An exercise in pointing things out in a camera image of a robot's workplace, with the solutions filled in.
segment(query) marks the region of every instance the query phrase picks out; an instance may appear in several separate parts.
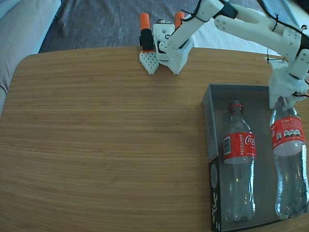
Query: gray box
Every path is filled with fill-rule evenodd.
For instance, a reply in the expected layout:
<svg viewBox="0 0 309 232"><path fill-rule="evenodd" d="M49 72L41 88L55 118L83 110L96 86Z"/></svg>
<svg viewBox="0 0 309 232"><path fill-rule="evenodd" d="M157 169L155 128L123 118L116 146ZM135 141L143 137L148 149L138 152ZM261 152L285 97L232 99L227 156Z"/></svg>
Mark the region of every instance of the gray box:
<svg viewBox="0 0 309 232"><path fill-rule="evenodd" d="M255 216L250 222L224 222L227 176L223 156L223 138L227 127L231 100L240 100L244 116L255 134L256 160L254 167ZM209 85L203 98L206 138L211 183L211 229L227 232L249 229L279 221L275 212L277 173L272 152L268 107L268 87Z"/></svg>

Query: white robotic arm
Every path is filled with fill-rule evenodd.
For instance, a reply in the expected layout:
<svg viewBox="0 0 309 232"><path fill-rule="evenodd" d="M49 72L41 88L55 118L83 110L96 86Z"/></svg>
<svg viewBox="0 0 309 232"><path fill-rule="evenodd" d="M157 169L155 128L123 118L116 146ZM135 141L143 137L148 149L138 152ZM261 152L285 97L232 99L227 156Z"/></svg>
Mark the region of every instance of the white robotic arm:
<svg viewBox="0 0 309 232"><path fill-rule="evenodd" d="M176 30L173 24L165 21L154 24L155 51L143 51L140 54L140 61L149 74L155 73L159 63L168 66L174 74L179 74L194 45L191 36L211 18L214 18L217 29L266 46L289 60L270 61L273 68L269 80L271 109L280 96L286 99L287 108L305 98L309 88L306 82L309 38L293 27L223 0L199 0L195 12L185 18ZM154 59L155 65L147 62L149 57Z"/></svg>

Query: wooden table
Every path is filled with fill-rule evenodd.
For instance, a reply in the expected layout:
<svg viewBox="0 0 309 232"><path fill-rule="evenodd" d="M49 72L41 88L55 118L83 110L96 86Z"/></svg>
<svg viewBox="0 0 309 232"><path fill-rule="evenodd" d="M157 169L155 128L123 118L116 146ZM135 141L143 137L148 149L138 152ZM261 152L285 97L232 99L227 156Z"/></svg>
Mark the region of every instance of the wooden table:
<svg viewBox="0 0 309 232"><path fill-rule="evenodd" d="M271 68L259 54L193 49L179 76L149 76L139 52L20 63L0 119L1 232L210 231L202 97L209 83L267 85ZM297 109L309 131L308 101ZM308 227L304 215L262 230Z"/></svg>

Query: plastic bottle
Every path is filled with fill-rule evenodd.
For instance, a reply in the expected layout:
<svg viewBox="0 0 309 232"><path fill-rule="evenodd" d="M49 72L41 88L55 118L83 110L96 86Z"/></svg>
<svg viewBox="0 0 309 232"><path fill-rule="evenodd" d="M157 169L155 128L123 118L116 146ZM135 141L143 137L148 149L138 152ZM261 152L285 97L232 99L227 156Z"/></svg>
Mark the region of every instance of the plastic bottle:
<svg viewBox="0 0 309 232"><path fill-rule="evenodd" d="M305 213L309 202L303 127L297 111L282 110L283 106L280 98L270 119L278 176L275 210L281 220Z"/></svg>
<svg viewBox="0 0 309 232"><path fill-rule="evenodd" d="M232 101L227 136L224 137L224 163L228 181L224 217L229 222L246 222L253 219L255 137L243 117L240 101Z"/></svg>

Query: orange part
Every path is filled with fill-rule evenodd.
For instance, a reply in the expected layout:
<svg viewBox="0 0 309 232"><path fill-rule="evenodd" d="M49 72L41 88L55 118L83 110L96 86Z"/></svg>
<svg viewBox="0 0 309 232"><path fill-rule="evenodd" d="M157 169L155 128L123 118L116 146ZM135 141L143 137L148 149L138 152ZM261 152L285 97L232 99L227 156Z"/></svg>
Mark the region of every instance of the orange part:
<svg viewBox="0 0 309 232"><path fill-rule="evenodd" d="M150 29L149 15L147 13L140 14L140 30Z"/></svg>
<svg viewBox="0 0 309 232"><path fill-rule="evenodd" d="M183 18L184 18L184 12L179 11L179 12L176 13L176 15L175 15L175 27L176 27L176 29L182 25L181 19L183 19Z"/></svg>

